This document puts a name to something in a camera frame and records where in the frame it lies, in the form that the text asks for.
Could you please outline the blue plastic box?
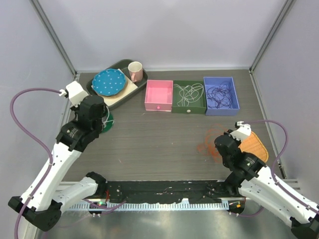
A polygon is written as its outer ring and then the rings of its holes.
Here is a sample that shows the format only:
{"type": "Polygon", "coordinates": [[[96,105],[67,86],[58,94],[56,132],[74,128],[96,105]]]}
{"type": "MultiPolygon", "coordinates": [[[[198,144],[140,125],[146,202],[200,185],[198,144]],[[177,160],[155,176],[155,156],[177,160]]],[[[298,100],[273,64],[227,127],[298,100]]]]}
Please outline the blue plastic box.
{"type": "Polygon", "coordinates": [[[206,116],[235,116],[240,110],[232,77],[204,77],[206,116]]]}

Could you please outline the green plastic box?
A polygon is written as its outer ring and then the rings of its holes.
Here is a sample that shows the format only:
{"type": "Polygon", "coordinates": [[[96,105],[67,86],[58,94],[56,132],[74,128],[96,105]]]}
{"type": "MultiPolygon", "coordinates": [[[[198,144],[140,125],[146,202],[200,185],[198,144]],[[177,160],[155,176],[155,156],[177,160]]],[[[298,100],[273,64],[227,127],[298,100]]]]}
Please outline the green plastic box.
{"type": "Polygon", "coordinates": [[[173,82],[172,113],[205,114],[206,98],[203,81],[173,82]]]}

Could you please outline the pink plastic box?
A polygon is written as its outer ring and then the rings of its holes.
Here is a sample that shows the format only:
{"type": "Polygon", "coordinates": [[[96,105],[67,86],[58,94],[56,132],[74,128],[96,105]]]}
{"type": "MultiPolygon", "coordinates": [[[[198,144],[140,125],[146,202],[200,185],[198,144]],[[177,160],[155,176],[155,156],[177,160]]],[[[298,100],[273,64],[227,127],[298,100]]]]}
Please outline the pink plastic box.
{"type": "Polygon", "coordinates": [[[171,112],[173,97],[172,80],[147,80],[146,111],[171,112]]]}

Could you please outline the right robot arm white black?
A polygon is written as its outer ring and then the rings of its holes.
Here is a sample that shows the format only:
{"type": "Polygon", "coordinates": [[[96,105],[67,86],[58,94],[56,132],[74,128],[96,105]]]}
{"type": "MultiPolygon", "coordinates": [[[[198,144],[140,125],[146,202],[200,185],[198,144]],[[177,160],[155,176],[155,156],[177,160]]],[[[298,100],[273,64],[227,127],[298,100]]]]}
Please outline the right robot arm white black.
{"type": "Polygon", "coordinates": [[[231,174],[224,182],[229,196],[239,194],[272,212],[290,227],[298,239],[319,237],[319,206],[295,191],[281,179],[272,175],[271,169],[254,154],[243,152],[240,141],[223,134],[214,141],[223,164],[231,174]]]}

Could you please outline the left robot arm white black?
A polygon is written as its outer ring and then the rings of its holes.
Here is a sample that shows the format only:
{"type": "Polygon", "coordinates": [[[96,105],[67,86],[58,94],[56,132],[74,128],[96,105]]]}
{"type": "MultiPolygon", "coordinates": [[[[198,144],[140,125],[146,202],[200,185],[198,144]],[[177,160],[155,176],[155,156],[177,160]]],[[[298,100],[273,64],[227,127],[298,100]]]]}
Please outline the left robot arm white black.
{"type": "Polygon", "coordinates": [[[86,96],[79,106],[71,109],[75,118],[61,128],[47,165],[21,196],[11,197],[8,202],[13,210],[43,232],[52,229],[61,215],[78,201],[89,196],[100,199],[106,193],[106,179],[95,172],[87,173],[80,182],[61,193],[56,192],[71,165],[88,144],[99,137],[107,110],[103,98],[97,95],[86,96]]]}

